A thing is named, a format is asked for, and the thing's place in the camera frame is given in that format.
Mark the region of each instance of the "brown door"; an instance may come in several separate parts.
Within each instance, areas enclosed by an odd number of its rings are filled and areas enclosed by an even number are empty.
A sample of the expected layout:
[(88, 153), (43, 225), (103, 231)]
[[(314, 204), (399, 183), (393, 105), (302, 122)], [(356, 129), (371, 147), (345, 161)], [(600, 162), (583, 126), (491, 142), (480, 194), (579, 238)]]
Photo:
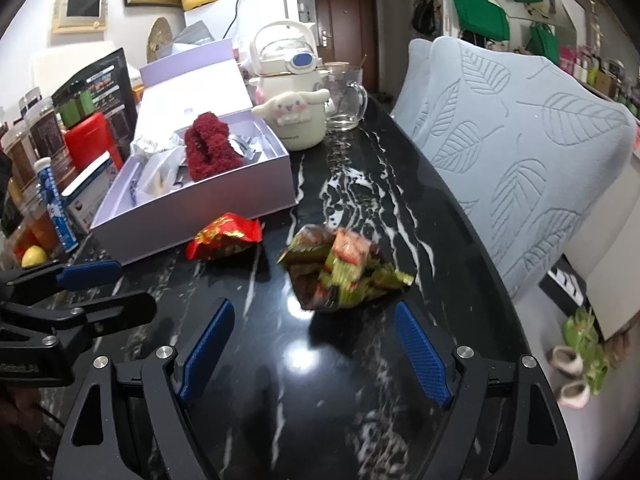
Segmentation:
[(364, 63), (362, 83), (378, 91), (378, 22), (376, 0), (316, 0), (320, 47), (324, 62)]

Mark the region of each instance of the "blue button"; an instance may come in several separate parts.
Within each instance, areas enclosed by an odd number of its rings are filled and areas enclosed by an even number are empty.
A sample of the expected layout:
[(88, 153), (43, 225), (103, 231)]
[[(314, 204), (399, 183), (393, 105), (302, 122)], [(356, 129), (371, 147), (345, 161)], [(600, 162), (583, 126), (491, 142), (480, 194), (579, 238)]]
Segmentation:
[(293, 64), (293, 66), (303, 67), (303, 66), (311, 65), (313, 60), (314, 60), (314, 57), (311, 54), (307, 52), (303, 52), (302, 54), (296, 54), (291, 59), (291, 63)]

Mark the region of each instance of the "yellow ball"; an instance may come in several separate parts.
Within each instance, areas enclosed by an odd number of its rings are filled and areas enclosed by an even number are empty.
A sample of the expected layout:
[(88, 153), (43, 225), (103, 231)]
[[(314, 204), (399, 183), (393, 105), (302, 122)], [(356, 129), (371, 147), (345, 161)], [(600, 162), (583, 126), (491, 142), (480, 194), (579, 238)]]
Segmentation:
[(37, 264), (43, 264), (49, 259), (47, 253), (42, 247), (32, 245), (25, 252), (22, 257), (22, 266), (31, 267)]

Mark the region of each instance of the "door frame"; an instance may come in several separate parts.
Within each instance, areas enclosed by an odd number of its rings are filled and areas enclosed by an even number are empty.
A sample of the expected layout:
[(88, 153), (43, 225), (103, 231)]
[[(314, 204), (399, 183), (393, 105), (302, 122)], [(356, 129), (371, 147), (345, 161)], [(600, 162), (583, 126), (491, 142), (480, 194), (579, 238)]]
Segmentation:
[[(310, 21), (315, 22), (314, 35), (316, 37), (316, 45), (320, 45), (318, 38), (318, 16), (316, 15), (316, 0), (307, 0), (309, 2), (309, 17)], [(384, 88), (386, 83), (385, 78), (385, 44), (384, 38), (384, 23), (382, 20), (382, 0), (376, 0), (376, 21), (378, 22), (378, 88)]]

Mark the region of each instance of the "burgundy knit item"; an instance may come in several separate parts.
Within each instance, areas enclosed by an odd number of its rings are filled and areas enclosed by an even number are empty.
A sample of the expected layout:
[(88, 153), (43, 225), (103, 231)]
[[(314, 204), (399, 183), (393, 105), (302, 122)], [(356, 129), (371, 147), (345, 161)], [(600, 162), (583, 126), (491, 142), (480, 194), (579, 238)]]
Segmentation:
[(211, 112), (200, 115), (184, 134), (187, 164), (194, 182), (242, 166), (229, 143), (229, 126)]

